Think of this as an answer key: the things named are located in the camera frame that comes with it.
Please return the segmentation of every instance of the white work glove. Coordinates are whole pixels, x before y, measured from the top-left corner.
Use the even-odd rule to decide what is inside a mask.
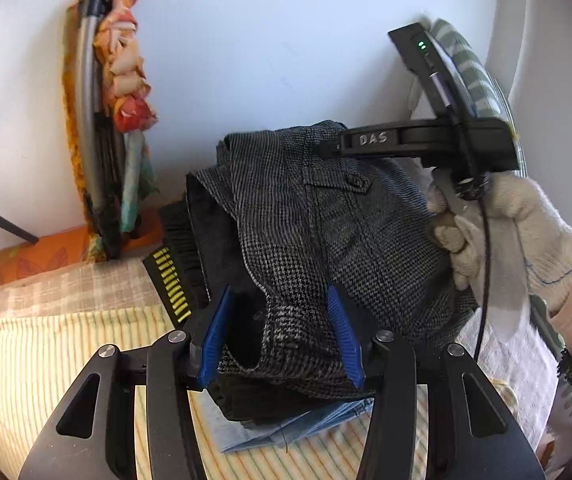
[[[489,218],[514,219],[524,250],[530,293],[546,301],[551,314],[558,312],[572,288],[572,228],[530,178],[493,174],[485,201]],[[428,209],[437,214],[429,227],[433,241],[450,252],[455,285],[464,290],[480,271],[482,262],[472,241],[483,237],[483,233],[470,221],[453,215],[434,182],[428,190]],[[492,239],[491,250],[495,250]]]

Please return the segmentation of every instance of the fabric pile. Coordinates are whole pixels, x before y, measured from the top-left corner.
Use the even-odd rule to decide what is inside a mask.
[[[157,112],[147,101],[151,86],[144,73],[144,59],[140,56],[136,38],[138,23],[131,7],[137,0],[112,0],[112,9],[99,23],[94,39],[94,53],[101,64],[101,103],[112,127],[124,135],[125,160],[120,201],[121,233],[136,229],[140,201],[157,192],[157,181],[150,162],[143,131],[157,121]],[[66,130],[75,183],[84,205],[86,224],[91,232],[88,259],[104,259],[98,233],[94,232],[92,213],[87,210],[86,181],[82,168],[79,134],[76,126],[74,64],[77,57],[77,4],[66,13],[64,29],[64,105]]]
[[[184,199],[160,210],[168,278],[192,316],[226,285],[237,295],[219,378],[199,396],[221,451],[287,445],[371,409],[373,392],[345,375],[331,283],[412,344],[453,340],[477,307],[456,290],[425,234],[424,196],[395,161],[317,155],[344,129],[226,136],[216,166],[189,174]]]

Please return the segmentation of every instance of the white wall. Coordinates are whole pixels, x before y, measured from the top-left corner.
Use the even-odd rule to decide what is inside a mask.
[[[62,19],[74,0],[0,0],[0,214],[46,235],[81,224],[67,153]],[[410,76],[386,32],[451,21],[482,59],[496,0],[140,0],[160,123],[147,133],[165,193],[212,164],[225,133],[405,113]],[[0,231],[0,248],[16,239]]]
[[[522,52],[527,0],[497,0],[486,68],[508,94]]]
[[[527,0],[510,102],[528,173],[572,225],[572,0]]]

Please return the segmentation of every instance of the folded clothing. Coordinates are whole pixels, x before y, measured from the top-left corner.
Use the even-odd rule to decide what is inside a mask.
[[[210,277],[211,290],[219,290],[227,283],[234,284],[237,301],[226,345],[241,362],[256,362],[261,348],[265,296],[243,266],[235,222],[207,193],[203,193],[199,201],[194,195],[192,198],[195,230],[203,235],[211,234],[214,238],[222,237],[221,243],[207,245],[204,250],[208,251],[212,246],[221,252],[204,258],[205,266],[201,266],[187,202],[180,200],[159,209],[165,250],[171,257],[172,268],[168,267],[164,254],[161,258],[154,257],[160,253],[159,250],[153,251],[144,264],[175,328],[181,328],[188,308],[191,316],[199,316],[200,309],[208,305],[204,273]],[[157,265],[159,261],[162,262],[163,272]],[[162,276],[171,271],[167,277]],[[168,282],[172,276],[176,279]],[[179,308],[167,293],[169,285],[174,287],[171,289],[174,293],[178,282],[183,294],[177,301],[187,301],[187,305]],[[273,424],[332,402],[295,392],[287,384],[270,384],[262,379],[239,375],[220,374],[208,386],[208,393],[228,420],[251,420],[255,424]]]
[[[209,290],[210,280],[223,278],[207,269],[221,270],[227,237],[236,230],[247,275],[261,291],[249,299],[253,307],[236,328],[240,335],[252,335],[263,323],[261,341],[258,336],[255,341],[258,353],[245,348],[239,359],[227,348],[222,374],[287,384],[317,398],[371,396],[345,376],[327,314],[326,290],[332,282],[343,283],[382,329],[412,344],[444,345],[477,306],[469,290],[455,289],[448,255],[425,236],[431,219],[425,199],[394,161],[317,155],[317,144],[343,129],[325,121],[232,134],[218,145],[217,165],[187,179],[191,223]],[[197,219],[204,190],[235,230],[219,229],[207,204],[201,204],[204,213]],[[210,227],[197,232],[197,225],[206,222]],[[227,279],[235,279],[234,274]],[[263,301],[265,306],[258,306]]]
[[[194,397],[210,434],[221,453],[241,451],[253,447],[287,447],[299,438],[338,426],[362,413],[372,410],[373,399],[353,402],[332,402],[323,408],[277,422],[257,426],[251,422],[226,420],[217,405],[206,393]]]

